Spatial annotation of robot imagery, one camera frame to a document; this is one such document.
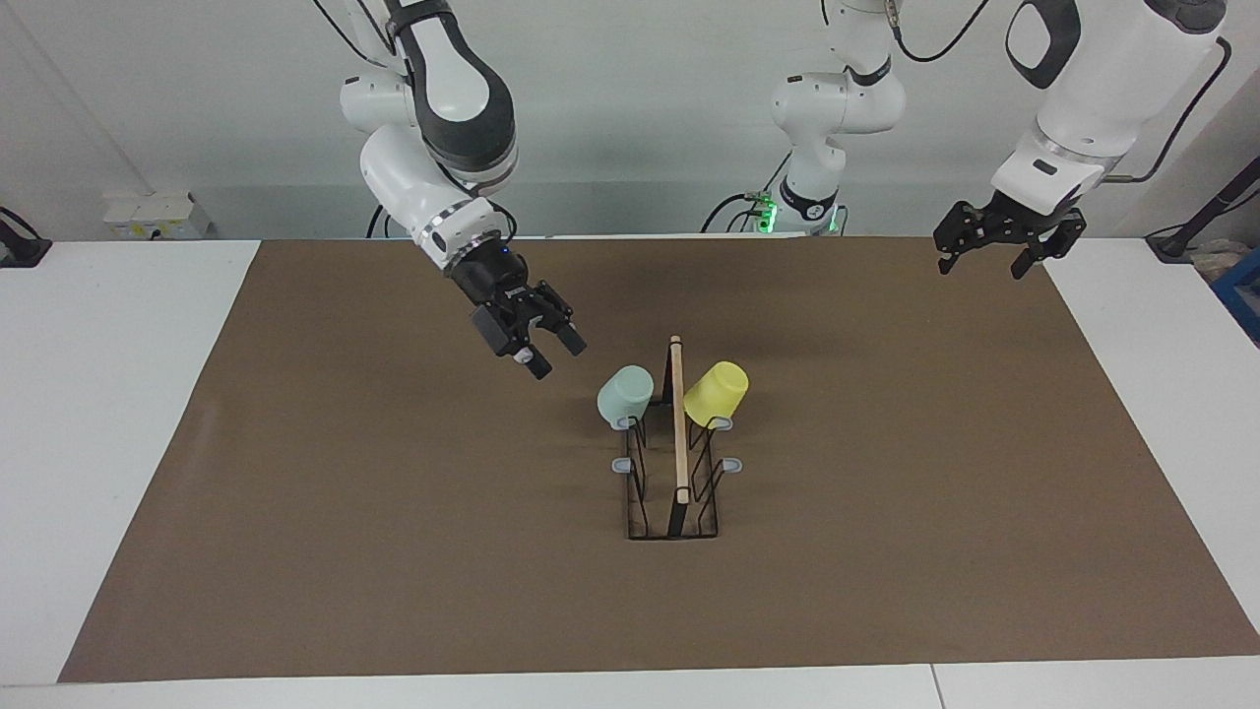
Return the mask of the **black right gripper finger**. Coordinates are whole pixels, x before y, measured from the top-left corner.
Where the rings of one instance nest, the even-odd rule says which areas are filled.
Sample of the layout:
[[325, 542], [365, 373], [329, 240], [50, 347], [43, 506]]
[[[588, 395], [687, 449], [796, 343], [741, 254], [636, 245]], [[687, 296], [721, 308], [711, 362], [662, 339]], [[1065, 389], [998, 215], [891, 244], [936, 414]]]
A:
[[479, 305], [470, 315], [472, 327], [496, 356], [509, 356], [536, 380], [552, 372], [551, 361], [532, 345], [530, 327], [522, 326], [510, 311], [498, 305]]
[[572, 322], [573, 309], [551, 285], [536, 285], [512, 292], [517, 332], [530, 340], [530, 329], [544, 329], [562, 343], [570, 355], [583, 354], [587, 343]]

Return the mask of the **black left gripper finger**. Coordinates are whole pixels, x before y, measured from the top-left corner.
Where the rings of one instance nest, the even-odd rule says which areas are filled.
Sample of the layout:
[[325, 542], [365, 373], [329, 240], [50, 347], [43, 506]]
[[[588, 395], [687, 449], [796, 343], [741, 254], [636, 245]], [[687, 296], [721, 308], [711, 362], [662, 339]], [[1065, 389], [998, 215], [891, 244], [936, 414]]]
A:
[[1084, 217], [1066, 217], [1058, 222], [1053, 230], [1043, 235], [1029, 235], [1026, 247], [1011, 264], [1011, 275], [1014, 280], [1022, 280], [1034, 264], [1045, 259], [1062, 259], [1075, 246], [1077, 238], [1084, 234], [1087, 222]]
[[985, 212], [968, 201], [955, 201], [932, 230], [932, 243], [939, 252], [940, 275], [949, 275], [963, 254], [988, 246], [984, 233]]

